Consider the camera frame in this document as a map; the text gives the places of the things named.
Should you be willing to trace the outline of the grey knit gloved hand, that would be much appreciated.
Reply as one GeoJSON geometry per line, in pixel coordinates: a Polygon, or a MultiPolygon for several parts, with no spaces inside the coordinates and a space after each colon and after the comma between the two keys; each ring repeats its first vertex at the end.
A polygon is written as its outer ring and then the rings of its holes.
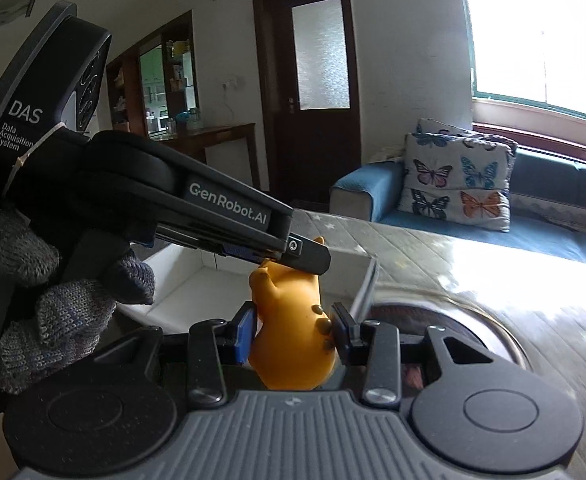
{"type": "Polygon", "coordinates": [[[152,304],[155,278],[134,252],[99,278],[51,284],[58,250],[0,209],[0,413],[11,398],[86,358],[118,304],[152,304]]]}

